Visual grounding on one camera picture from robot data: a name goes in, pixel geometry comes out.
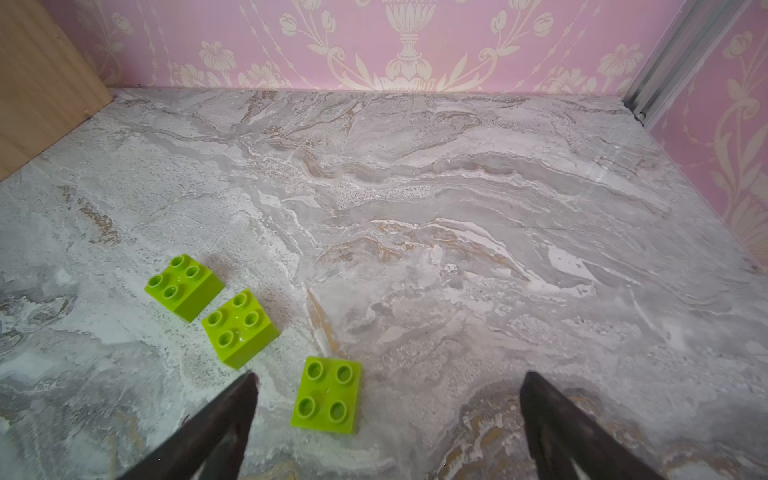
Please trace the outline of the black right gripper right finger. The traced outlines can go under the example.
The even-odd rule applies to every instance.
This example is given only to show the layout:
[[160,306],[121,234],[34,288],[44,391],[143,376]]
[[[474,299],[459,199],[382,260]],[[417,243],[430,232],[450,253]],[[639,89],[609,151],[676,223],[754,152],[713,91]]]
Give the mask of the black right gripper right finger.
[[661,476],[535,371],[519,392],[529,454],[540,479],[659,479]]

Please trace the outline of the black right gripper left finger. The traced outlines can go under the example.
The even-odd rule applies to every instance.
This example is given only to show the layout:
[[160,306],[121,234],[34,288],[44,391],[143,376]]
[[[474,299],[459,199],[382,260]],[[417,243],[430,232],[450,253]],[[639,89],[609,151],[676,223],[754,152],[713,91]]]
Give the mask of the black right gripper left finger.
[[258,401],[258,376],[233,381],[124,479],[236,479]]

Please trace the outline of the green lego brick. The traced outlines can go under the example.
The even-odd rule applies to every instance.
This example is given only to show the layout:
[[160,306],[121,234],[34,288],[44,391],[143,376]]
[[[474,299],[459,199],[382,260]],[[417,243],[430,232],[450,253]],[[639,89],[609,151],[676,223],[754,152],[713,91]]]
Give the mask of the green lego brick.
[[302,371],[290,425],[354,434],[362,377],[360,362],[309,356]]
[[249,289],[208,315],[202,326],[219,360],[233,369],[243,367],[280,334]]
[[144,291],[171,313],[192,322],[224,286],[211,269],[182,254],[174,257],[163,272],[152,276]]

